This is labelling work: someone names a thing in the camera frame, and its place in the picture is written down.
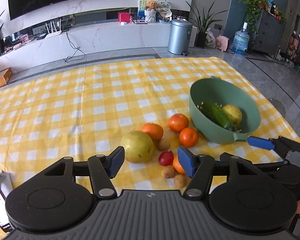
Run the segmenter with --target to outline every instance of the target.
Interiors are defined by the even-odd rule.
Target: water dispenser bottle
[[[243,24],[243,29],[240,31],[237,31],[234,36],[234,40],[231,46],[231,49],[238,54],[243,55],[244,52],[248,48],[248,43],[250,36],[247,32],[248,23]]]

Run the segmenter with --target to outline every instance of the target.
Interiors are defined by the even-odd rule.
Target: pear
[[[125,159],[132,163],[144,163],[154,153],[154,143],[149,135],[141,131],[133,131],[122,137]]]
[[[233,122],[234,127],[237,128],[242,121],[242,113],[237,106],[226,105],[222,108],[222,111],[229,117]]]

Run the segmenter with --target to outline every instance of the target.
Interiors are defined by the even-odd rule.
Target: wall socket
[[[222,30],[222,25],[221,25],[221,24],[215,24],[215,25],[214,25],[214,28],[215,28],[216,30]]]

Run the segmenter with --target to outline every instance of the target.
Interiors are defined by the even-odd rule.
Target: cucumber
[[[201,107],[201,112],[215,124],[230,131],[234,130],[233,122],[231,122],[229,117],[218,106],[210,102],[204,102]]]

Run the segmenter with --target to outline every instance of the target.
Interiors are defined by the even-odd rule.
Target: bowl handle
[[[234,141],[247,141],[248,136],[246,133],[234,133],[233,138]]]

